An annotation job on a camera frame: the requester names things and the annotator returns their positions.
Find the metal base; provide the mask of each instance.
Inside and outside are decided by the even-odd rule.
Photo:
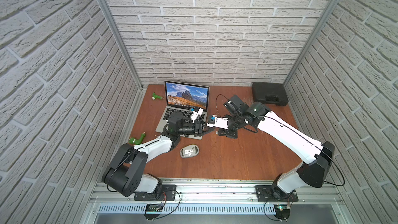
[[[163,184],[162,189],[160,190],[160,194],[156,195],[154,193],[147,192],[135,192],[134,200],[135,201],[163,201],[164,195],[163,192],[166,193],[167,201],[174,201],[176,197],[176,185],[175,184]]]
[[[271,189],[271,185],[256,185],[256,192],[257,192],[257,200],[259,202],[298,202],[299,198],[297,197],[296,191],[293,190],[292,194],[290,195],[289,199],[276,199],[273,195],[269,195],[268,192]]]

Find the black cable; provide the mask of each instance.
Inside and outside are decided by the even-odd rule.
[[[346,179],[344,178],[344,174],[342,173],[342,171],[340,170],[340,168],[339,168],[339,167],[337,166],[337,164],[333,161],[333,159],[332,159],[331,157],[329,157],[328,154],[326,154],[324,151],[322,151],[322,149],[320,149],[319,147],[317,147],[316,145],[314,145],[313,143],[311,143],[308,139],[306,139],[305,137],[301,136],[299,133],[297,133],[296,131],[294,131],[292,128],[290,128],[290,127],[288,127],[288,126],[282,124],[281,122],[277,121],[277,120],[274,119],[274,118],[271,118],[271,117],[268,117],[268,116],[257,116],[257,117],[252,117],[252,118],[250,118],[250,119],[253,119],[253,118],[260,118],[260,117],[262,117],[262,118],[270,118],[270,119],[272,119],[272,120],[278,122],[279,124],[283,125],[284,127],[287,127],[287,128],[290,129],[292,132],[296,133],[297,135],[299,135],[300,137],[302,137],[305,141],[307,141],[308,143],[310,143],[311,145],[313,145],[314,147],[316,147],[318,150],[320,150],[321,152],[323,152],[323,154],[325,154],[325,155],[330,159],[330,161],[336,166],[336,168],[337,168],[337,170],[339,171],[341,177],[343,178],[343,183],[342,183],[342,184],[334,184],[334,183],[331,183],[331,182],[328,182],[328,181],[324,181],[324,182],[329,183],[329,184],[334,185],[334,186],[338,186],[338,187],[344,186],[344,185],[346,184]]]
[[[268,215],[266,214],[266,204],[267,204],[267,202],[268,202],[268,201],[266,201],[266,202],[264,203],[264,206],[263,206],[263,210],[264,210],[265,216],[266,216],[268,219],[270,219],[270,220],[281,221],[280,219],[275,220],[275,219],[271,219],[270,217],[268,217]]]
[[[173,213],[174,211],[176,211],[177,208],[179,207],[179,205],[180,205],[180,203],[181,203],[181,196],[180,196],[180,193],[179,193],[178,191],[176,191],[176,190],[172,190],[172,191],[175,191],[175,192],[178,194],[178,198],[180,199],[179,202],[178,202],[178,205],[177,205],[176,208],[173,209],[173,211],[171,211],[170,213],[168,213],[168,214],[166,214],[166,215],[164,215],[164,216],[162,216],[162,217],[157,217],[157,218],[155,218],[155,219],[153,219],[153,220],[157,220],[157,219],[166,217],[166,216],[168,216],[169,214],[171,214],[171,213]]]
[[[220,112],[218,111],[217,99],[218,99],[218,97],[219,97],[220,95],[223,96],[224,98],[226,98],[227,101],[229,101],[229,99],[228,99],[227,97],[225,97],[225,95],[222,95],[222,94],[217,95],[217,97],[216,97],[216,110],[217,110],[217,113],[218,113],[218,116],[219,116],[219,117],[221,117],[221,115],[220,115]]]

